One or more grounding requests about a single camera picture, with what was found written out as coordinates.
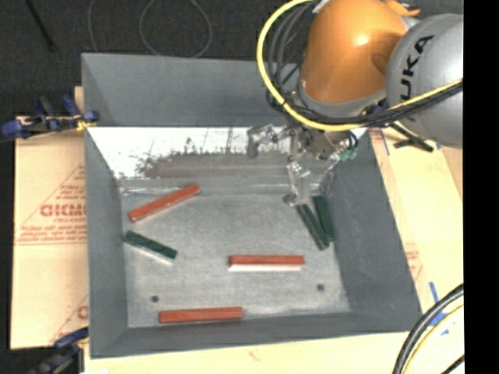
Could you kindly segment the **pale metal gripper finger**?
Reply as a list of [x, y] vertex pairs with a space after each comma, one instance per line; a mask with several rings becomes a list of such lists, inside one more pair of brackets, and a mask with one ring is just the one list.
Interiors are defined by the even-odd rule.
[[260, 145], [274, 145], [288, 137], [288, 129], [282, 128], [276, 131], [272, 124], [261, 125], [250, 128], [246, 132], [248, 136], [247, 156], [256, 157]]
[[310, 198], [311, 172], [303, 164], [293, 161], [287, 165], [290, 193], [283, 200], [289, 206], [306, 204]]

